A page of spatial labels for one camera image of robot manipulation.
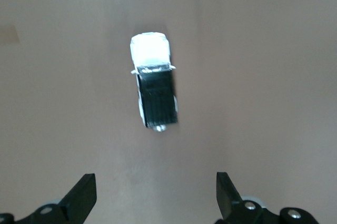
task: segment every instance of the toy car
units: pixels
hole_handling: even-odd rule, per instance
[[[164,131],[167,124],[177,123],[169,42],[162,33],[142,33],[132,37],[130,49],[143,123]]]

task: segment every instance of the silver screw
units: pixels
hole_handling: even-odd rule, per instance
[[[301,214],[294,209],[290,209],[288,211],[288,215],[290,215],[294,219],[300,219],[301,218]]]
[[[254,205],[254,203],[253,203],[253,202],[250,202],[250,201],[246,202],[246,203],[244,204],[244,206],[245,206],[246,208],[248,208],[249,210],[254,210],[254,209],[256,208],[256,206]]]
[[[51,208],[51,207],[45,207],[44,209],[42,209],[41,210],[41,214],[42,215],[45,215],[46,213],[49,213],[50,211],[52,211],[53,210],[53,208]]]

